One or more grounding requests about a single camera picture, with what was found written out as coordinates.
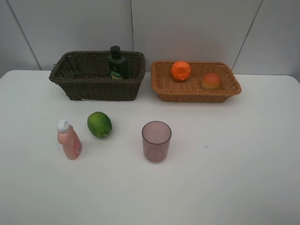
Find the dark green shampoo bottle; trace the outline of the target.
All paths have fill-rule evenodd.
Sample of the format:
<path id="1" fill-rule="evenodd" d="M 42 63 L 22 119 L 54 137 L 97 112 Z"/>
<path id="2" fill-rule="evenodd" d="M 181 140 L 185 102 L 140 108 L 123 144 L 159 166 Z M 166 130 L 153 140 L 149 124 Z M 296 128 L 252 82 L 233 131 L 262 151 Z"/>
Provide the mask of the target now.
<path id="1" fill-rule="evenodd" d="M 128 62 L 127 58 L 122 55 L 119 46 L 110 48 L 110 55 L 107 57 L 108 65 L 112 79 L 128 79 Z"/>

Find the dark brown wicker basket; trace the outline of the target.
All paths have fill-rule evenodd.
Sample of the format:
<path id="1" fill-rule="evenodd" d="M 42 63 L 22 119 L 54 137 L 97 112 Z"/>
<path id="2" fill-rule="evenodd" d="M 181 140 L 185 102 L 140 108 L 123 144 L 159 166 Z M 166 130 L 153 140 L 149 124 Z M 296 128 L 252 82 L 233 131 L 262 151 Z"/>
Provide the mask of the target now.
<path id="1" fill-rule="evenodd" d="M 107 57 L 109 51 L 73 51 L 64 54 L 50 73 L 51 82 L 60 86 L 74 101 L 133 101 L 146 72 L 141 52 L 123 51 L 128 79 L 112 79 Z"/>

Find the pink lotion bottle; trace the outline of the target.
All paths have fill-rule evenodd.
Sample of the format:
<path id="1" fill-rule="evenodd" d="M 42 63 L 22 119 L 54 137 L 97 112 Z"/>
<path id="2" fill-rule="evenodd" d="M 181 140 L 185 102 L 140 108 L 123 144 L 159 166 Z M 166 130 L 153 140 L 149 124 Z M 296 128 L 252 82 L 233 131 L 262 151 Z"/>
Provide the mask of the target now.
<path id="1" fill-rule="evenodd" d="M 73 126 L 66 120 L 60 120 L 57 132 L 58 143 L 62 146 L 66 157 L 70 160 L 77 159 L 81 154 L 82 144 Z"/>

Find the purple translucent plastic cup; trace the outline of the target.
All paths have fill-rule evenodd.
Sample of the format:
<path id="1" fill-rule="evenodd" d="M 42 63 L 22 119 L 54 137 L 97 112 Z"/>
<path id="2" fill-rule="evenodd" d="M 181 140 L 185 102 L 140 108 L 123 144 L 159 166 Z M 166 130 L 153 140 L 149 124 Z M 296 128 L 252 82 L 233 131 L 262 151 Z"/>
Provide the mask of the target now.
<path id="1" fill-rule="evenodd" d="M 151 121 L 142 128 L 143 154 L 151 162 L 163 161 L 168 154 L 171 128 L 162 121 Z"/>

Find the red yellow peach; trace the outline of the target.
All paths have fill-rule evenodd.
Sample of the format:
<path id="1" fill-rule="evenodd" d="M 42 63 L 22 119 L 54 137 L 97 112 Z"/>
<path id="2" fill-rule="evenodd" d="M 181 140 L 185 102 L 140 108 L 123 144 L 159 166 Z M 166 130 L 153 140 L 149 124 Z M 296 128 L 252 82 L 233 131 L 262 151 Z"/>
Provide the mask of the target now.
<path id="1" fill-rule="evenodd" d="M 207 73 L 203 76 L 201 85 L 205 90 L 216 90 L 221 84 L 221 78 L 216 73 Z"/>

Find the orange tangerine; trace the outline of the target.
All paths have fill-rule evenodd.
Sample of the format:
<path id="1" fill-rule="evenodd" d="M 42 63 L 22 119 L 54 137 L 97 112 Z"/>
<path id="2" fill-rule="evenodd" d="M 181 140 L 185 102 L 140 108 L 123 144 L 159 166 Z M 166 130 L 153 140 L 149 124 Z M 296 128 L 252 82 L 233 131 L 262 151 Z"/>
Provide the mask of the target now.
<path id="1" fill-rule="evenodd" d="M 177 61 L 172 65 L 171 75 L 177 82 L 186 81 L 191 75 L 191 67 L 185 61 Z"/>

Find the orange wicker basket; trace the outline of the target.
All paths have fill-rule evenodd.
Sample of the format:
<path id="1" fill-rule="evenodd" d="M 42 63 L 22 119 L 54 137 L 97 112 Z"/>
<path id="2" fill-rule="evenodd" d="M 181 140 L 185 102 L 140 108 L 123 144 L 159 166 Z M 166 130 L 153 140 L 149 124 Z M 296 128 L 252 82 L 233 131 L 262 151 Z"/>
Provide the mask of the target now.
<path id="1" fill-rule="evenodd" d="M 231 69 L 222 62 L 190 61 L 191 75 L 184 82 L 172 78 L 172 60 L 157 60 L 151 65 L 151 85 L 162 101 L 222 103 L 241 93 L 241 86 Z M 205 90 L 202 77 L 209 72 L 220 76 L 221 84 L 216 90 Z"/>

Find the green lime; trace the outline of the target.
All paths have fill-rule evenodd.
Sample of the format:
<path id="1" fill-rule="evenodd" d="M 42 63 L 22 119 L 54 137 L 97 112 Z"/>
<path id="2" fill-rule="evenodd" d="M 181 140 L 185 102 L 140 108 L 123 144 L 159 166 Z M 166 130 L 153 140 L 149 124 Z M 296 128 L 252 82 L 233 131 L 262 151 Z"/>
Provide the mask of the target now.
<path id="1" fill-rule="evenodd" d="M 87 118 L 89 131 L 97 138 L 105 138 L 112 131 L 112 122 L 103 112 L 94 112 Z"/>

